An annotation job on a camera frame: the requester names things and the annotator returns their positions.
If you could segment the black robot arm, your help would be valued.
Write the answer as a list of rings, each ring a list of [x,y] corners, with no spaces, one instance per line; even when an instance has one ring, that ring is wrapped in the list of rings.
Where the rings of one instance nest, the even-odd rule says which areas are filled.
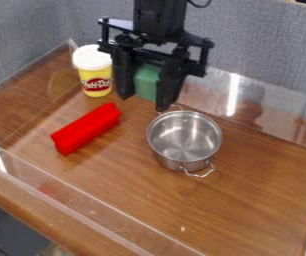
[[[188,75],[204,77],[214,42],[184,29],[191,0],[133,0],[133,20],[103,17],[99,50],[111,55],[116,92],[125,100],[136,94],[133,76],[144,63],[161,67],[156,82],[156,110],[177,101]]]

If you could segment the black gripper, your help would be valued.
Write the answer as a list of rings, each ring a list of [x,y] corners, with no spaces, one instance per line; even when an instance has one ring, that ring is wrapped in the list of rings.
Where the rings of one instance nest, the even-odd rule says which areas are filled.
[[[119,97],[125,100],[135,94],[135,66],[160,65],[156,110],[164,112],[179,98],[185,76],[205,75],[214,42],[184,29],[155,36],[135,31],[132,21],[101,18],[99,24],[103,33],[99,50],[112,57]]]

